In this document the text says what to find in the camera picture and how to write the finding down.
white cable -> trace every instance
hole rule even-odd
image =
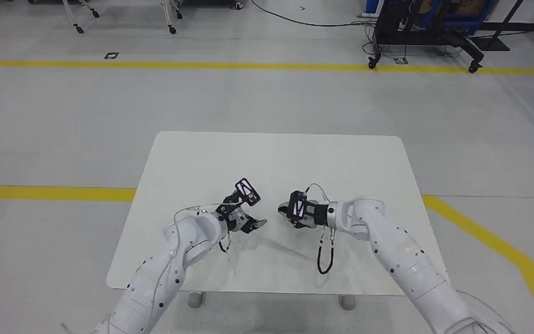
[[[328,196],[326,195],[325,191],[323,190],[323,187],[321,187],[320,185],[317,185],[315,182],[313,182],[312,184],[310,184],[308,186],[308,188],[306,188],[305,193],[306,194],[308,193],[308,190],[310,190],[312,185],[314,185],[314,186],[316,186],[316,187],[318,187],[320,189],[320,191],[322,192],[323,200],[326,200],[328,202],[328,204],[330,204],[330,199],[328,198]]]
[[[180,209],[180,210],[176,211],[176,213],[174,214],[174,217],[173,217],[173,223],[174,223],[174,228],[176,229],[176,237],[178,238],[177,239],[178,243],[176,245],[176,249],[174,250],[174,256],[176,256],[178,254],[179,240],[180,240],[180,232],[178,230],[178,221],[176,221],[176,215],[178,215],[180,212],[183,212],[183,211],[186,211],[186,210],[192,210],[192,209],[196,209],[197,212],[199,212],[200,208],[204,208],[206,206],[212,206],[212,205],[241,205],[243,203],[244,202],[239,202],[239,203],[211,203],[211,204],[204,204],[204,205],[193,205],[193,206],[188,206],[186,208],[183,208],[183,209]],[[147,326],[152,321],[152,315],[154,314],[154,305],[156,304],[156,292],[158,291],[159,283],[161,282],[161,278],[163,277],[163,275],[166,272],[167,268],[169,268],[170,262],[172,260],[173,260],[173,256],[171,256],[169,258],[169,261],[167,262],[167,265],[165,265],[163,271],[159,275],[158,282],[156,283],[156,287],[154,288],[154,294],[152,295],[152,307],[150,308],[150,317],[149,317],[149,323],[147,324]]]

metal frame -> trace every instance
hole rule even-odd
[[[444,0],[428,29],[411,30],[422,3],[422,0],[416,0],[411,12],[406,15],[407,4],[403,6],[398,0],[384,1],[371,40],[374,57],[369,57],[369,68],[373,69],[380,61],[379,45],[451,45],[454,48],[462,48],[473,58],[469,72],[476,72],[481,67],[480,61],[484,58],[484,53],[476,48],[463,32],[444,27],[443,20],[451,0]],[[402,30],[398,30],[401,20],[405,21],[406,25]]]

cart wheel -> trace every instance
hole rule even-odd
[[[471,63],[471,66],[469,67],[469,73],[474,73],[478,71],[479,65],[477,63]]]

table leg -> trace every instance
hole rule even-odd
[[[206,297],[205,292],[190,292],[187,305],[191,308],[199,308]]]
[[[352,295],[338,295],[338,300],[345,311],[352,311],[356,308],[356,300]]]

caster wheel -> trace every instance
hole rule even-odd
[[[475,63],[474,64],[472,63],[471,66],[469,67],[469,73],[474,73],[476,71],[478,71],[478,65]]]

